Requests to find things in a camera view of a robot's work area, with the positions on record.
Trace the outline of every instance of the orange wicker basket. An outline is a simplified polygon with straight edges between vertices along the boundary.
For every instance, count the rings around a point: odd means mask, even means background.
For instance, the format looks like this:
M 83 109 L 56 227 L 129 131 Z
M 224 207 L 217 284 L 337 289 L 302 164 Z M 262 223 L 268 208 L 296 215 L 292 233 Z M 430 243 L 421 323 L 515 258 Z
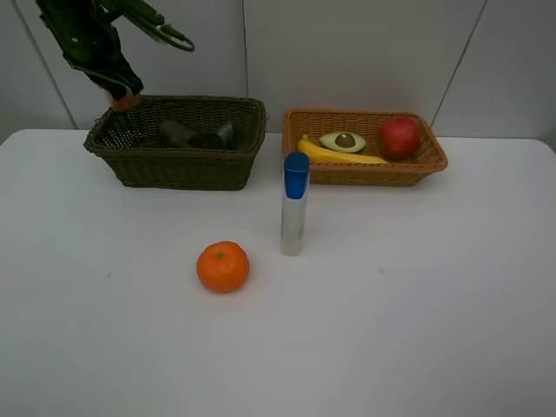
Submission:
M 364 163 L 311 163 L 311 182 L 321 184 L 386 185 L 407 187 L 448 165 L 446 155 L 427 122 L 414 113 L 395 111 L 291 110 L 284 116 L 284 156 L 297 149 L 303 135 L 317 143 L 331 132 L 354 132 L 367 139 L 364 155 L 382 156 L 379 129 L 388 120 L 411 116 L 419 124 L 421 146 L 409 160 L 386 165 Z

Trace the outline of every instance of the yellow banana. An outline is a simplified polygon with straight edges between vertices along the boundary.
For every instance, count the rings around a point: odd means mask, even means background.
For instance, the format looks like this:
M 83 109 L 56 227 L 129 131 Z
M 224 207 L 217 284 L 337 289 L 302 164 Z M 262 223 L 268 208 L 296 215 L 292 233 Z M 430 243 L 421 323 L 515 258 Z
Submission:
M 333 150 L 324 149 L 315 145 L 308 140 L 308 135 L 303 135 L 303 138 L 297 143 L 297 150 L 303 152 L 309 157 L 313 163 L 318 162 L 343 162 L 343 163 L 372 163 L 382 164 L 388 163 L 387 161 L 379 158 L 378 156 L 355 155 L 347 154 L 344 152 L 335 152 Z

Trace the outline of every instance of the avocado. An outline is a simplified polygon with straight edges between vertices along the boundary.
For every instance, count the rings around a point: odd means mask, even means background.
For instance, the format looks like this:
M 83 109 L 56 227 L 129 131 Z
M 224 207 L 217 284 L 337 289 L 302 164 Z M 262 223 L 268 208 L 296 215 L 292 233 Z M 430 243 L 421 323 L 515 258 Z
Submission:
M 367 145 L 367 141 L 361 136 L 348 132 L 329 133 L 321 137 L 319 142 L 324 148 L 348 154 L 355 154 Z

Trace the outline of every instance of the blue lid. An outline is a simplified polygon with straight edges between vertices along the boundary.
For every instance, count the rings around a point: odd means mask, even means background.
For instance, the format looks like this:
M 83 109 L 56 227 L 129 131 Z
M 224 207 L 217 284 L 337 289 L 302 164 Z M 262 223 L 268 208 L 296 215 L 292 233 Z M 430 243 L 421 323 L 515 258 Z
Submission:
M 303 152 L 292 152 L 284 161 L 286 197 L 300 200 L 305 194 L 309 178 L 309 158 Z

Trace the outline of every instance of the apple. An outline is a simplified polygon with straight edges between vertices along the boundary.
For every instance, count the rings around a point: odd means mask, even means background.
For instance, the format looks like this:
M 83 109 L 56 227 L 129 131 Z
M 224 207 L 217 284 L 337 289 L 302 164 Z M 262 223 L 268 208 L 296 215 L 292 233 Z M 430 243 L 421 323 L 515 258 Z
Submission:
M 396 117 L 381 127 L 387 159 L 407 159 L 420 147 L 419 125 L 412 117 Z

